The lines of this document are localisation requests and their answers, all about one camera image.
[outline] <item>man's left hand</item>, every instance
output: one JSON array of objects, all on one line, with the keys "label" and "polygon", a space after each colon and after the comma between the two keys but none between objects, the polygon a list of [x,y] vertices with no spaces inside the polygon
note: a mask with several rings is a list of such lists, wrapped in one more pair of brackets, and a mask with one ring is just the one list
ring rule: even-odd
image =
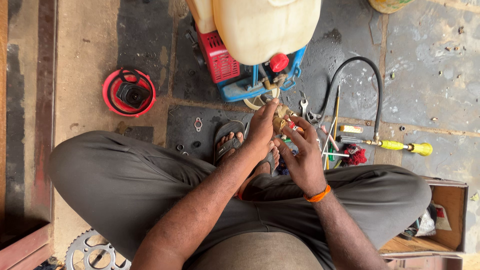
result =
[{"label": "man's left hand", "polygon": [[269,147],[273,136],[273,115],[278,105],[278,99],[263,105],[252,116],[250,121],[250,131],[245,144],[251,145],[258,152],[259,160],[262,160],[271,149]]}]

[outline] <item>orange thread bracelet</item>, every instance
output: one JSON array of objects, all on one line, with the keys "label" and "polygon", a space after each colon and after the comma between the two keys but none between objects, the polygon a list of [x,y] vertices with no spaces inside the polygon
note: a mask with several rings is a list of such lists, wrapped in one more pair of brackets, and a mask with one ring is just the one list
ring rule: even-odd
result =
[{"label": "orange thread bracelet", "polygon": [[309,202],[319,202],[325,197],[325,195],[327,195],[330,192],[330,190],[331,190],[330,185],[327,185],[327,188],[322,193],[317,194],[311,198],[308,198],[306,194],[303,194],[303,197]]}]

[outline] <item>blue metal frame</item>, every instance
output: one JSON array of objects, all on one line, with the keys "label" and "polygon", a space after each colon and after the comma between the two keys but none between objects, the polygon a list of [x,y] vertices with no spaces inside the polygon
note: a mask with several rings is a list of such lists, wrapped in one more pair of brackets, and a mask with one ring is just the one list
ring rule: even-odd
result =
[{"label": "blue metal frame", "polygon": [[[300,64],[305,54],[305,49],[307,46],[301,48],[300,50],[294,52],[293,60],[290,61],[288,66],[285,68],[287,72],[287,78],[285,82],[280,87],[281,90],[287,91],[295,86],[295,77],[299,78],[301,75]],[[278,73],[270,74],[267,72],[268,78],[271,80],[272,77],[277,76]],[[247,77],[236,82],[227,84],[227,80],[217,83],[218,90],[222,99],[226,102],[234,102],[243,100],[246,98],[253,98],[263,93],[269,92],[262,83],[258,81],[258,65],[252,66],[252,76]]]}]

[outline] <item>black flip-flop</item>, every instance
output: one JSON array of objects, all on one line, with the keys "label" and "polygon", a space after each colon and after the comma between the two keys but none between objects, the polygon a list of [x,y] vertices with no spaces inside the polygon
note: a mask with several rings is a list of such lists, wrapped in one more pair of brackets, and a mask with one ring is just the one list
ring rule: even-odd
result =
[{"label": "black flip-flop", "polygon": [[[228,136],[230,132],[233,132],[234,136],[231,140],[228,140],[224,143],[219,149],[216,149],[217,143],[220,142],[222,137]],[[238,149],[241,146],[241,142],[237,139],[237,133],[241,132],[245,136],[245,126],[242,122],[233,120],[228,123],[223,124],[215,134],[213,141],[214,147],[214,165],[216,166],[218,161],[225,155],[230,149]]]},{"label": "black flip-flop", "polygon": [[264,164],[265,162],[268,162],[268,164],[270,164],[270,175],[273,175],[273,171],[274,171],[274,168],[275,168],[275,159],[273,158],[273,154],[272,152],[268,152],[267,156],[261,160],[257,166],[255,166],[255,168],[253,169],[252,172],[254,172],[258,166]]}]

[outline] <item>sprocket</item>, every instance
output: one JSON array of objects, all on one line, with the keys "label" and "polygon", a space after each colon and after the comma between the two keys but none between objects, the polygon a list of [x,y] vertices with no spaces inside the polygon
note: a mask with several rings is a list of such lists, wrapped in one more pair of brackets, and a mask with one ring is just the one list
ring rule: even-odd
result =
[{"label": "sprocket", "polygon": [[[110,243],[107,244],[100,244],[100,245],[94,245],[91,246],[87,244],[88,239],[94,235],[98,235],[99,233],[95,231],[94,229],[90,229],[86,231],[85,233],[82,233],[80,236],[78,236],[71,244],[70,247],[68,247],[67,254],[65,256],[65,267],[67,270],[74,270],[75,268],[73,267],[73,253],[75,250],[79,250],[84,254],[84,265],[85,265],[85,270],[129,270],[130,266],[132,263],[128,260],[126,260],[122,266],[117,266],[115,264],[115,259],[116,259],[116,254],[115,254],[115,249]],[[90,264],[89,261],[89,256],[90,254],[95,251],[95,250],[103,250],[103,253],[109,253],[110,254],[110,263],[108,266],[104,268],[95,268],[92,264]]]}]

